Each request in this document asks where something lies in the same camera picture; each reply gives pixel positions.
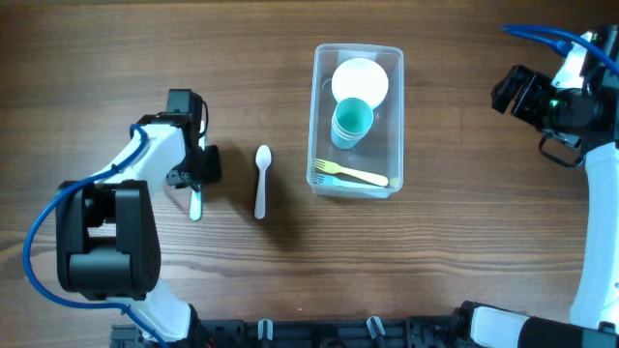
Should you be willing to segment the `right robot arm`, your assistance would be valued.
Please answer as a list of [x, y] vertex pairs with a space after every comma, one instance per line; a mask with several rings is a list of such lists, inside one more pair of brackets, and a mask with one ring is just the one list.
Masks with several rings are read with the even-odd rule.
[[450, 345], [615, 347], [618, 344], [618, 28], [582, 35], [506, 24], [503, 31], [563, 56], [554, 77], [515, 65], [491, 92], [491, 106], [533, 126], [542, 140], [576, 150], [585, 167], [588, 224], [583, 268], [568, 322], [463, 303], [447, 329]]

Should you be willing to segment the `white pink bowl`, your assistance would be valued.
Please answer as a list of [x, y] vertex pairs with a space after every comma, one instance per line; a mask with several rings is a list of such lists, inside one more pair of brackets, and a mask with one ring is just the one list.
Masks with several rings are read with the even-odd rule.
[[337, 102], [355, 98], [377, 108], [389, 91], [389, 77], [376, 62], [353, 58], [340, 64], [332, 77], [332, 94]]

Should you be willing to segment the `mint green fork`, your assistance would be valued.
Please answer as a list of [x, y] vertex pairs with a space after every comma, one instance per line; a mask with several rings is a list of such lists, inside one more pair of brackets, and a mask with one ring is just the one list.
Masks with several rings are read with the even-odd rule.
[[190, 202], [190, 219], [199, 221], [202, 218], [202, 192], [192, 191]]

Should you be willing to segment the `white spoon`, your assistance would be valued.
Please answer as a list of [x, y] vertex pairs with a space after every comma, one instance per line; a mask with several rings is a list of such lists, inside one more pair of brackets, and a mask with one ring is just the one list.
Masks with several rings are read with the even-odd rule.
[[266, 216], [266, 172], [272, 163], [272, 153], [267, 145], [261, 145], [256, 152], [255, 164], [258, 169], [258, 182], [254, 204], [254, 217]]

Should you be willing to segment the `green cup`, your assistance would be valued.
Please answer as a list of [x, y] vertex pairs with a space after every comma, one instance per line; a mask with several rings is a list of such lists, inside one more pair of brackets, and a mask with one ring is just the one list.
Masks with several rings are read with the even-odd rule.
[[346, 131], [369, 131], [373, 124], [373, 109], [363, 100], [347, 98], [340, 101], [334, 111], [335, 119]]

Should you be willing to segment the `light blue fork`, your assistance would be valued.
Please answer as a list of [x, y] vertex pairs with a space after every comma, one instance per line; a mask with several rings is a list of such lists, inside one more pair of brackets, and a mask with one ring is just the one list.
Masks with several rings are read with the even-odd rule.
[[343, 188], [352, 188], [352, 189], [378, 189], [378, 186], [376, 185], [354, 183], [354, 182], [338, 179], [337, 177], [333, 175], [326, 175], [326, 174], [313, 173], [310, 176], [310, 180], [315, 184], [320, 184], [320, 185], [325, 185], [325, 186], [334, 186], [334, 187], [343, 187]]

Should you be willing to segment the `pink cup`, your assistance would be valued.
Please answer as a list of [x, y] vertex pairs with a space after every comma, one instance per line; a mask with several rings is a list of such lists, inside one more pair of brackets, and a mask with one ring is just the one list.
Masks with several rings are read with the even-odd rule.
[[352, 133], [345, 130], [335, 119], [332, 121], [331, 125], [331, 137], [333, 141], [337, 142], [350, 142], [350, 141], [360, 141], [363, 137], [367, 135], [368, 131], [363, 131], [359, 133]]

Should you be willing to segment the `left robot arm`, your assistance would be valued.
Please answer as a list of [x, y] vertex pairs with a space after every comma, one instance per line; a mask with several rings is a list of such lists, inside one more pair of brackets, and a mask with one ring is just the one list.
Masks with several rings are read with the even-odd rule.
[[190, 89], [172, 89], [165, 110], [132, 125], [130, 143], [90, 183], [67, 181], [57, 192], [61, 287], [91, 305], [122, 305], [160, 346], [207, 343], [195, 309], [160, 278], [151, 204], [161, 184], [199, 193], [221, 180], [219, 149], [206, 143], [207, 128], [206, 102]]

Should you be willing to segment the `yellow fork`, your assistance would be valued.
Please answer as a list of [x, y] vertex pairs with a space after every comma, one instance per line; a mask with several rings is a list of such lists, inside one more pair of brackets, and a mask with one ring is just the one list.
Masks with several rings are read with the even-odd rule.
[[345, 174], [380, 187], [386, 187], [389, 184], [389, 179], [383, 175], [358, 169], [352, 169], [348, 167], [342, 167], [332, 161], [324, 159], [314, 159], [312, 161], [312, 164], [315, 168], [328, 174]]

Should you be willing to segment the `blue cup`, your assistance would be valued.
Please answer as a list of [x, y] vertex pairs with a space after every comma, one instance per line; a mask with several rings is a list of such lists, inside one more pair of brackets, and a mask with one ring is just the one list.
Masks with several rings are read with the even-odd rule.
[[350, 141], [350, 142], [344, 142], [344, 141], [342, 141], [342, 142], [337, 142], [337, 141], [333, 141], [333, 140], [332, 140], [333, 144], [334, 144], [336, 147], [338, 147], [338, 148], [340, 148], [340, 149], [342, 149], [342, 150], [348, 150], [348, 149], [351, 149], [351, 148], [353, 148], [354, 146], [356, 146], [356, 145], [357, 145], [360, 141]]

